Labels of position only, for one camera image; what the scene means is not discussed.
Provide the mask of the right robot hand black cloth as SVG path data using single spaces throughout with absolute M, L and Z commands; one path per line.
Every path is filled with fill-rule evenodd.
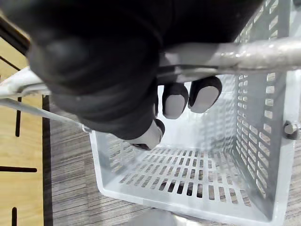
M 233 42 L 260 0 L 3 0 L 31 39 L 30 69 L 87 127 L 151 150 L 159 54 L 187 42 Z

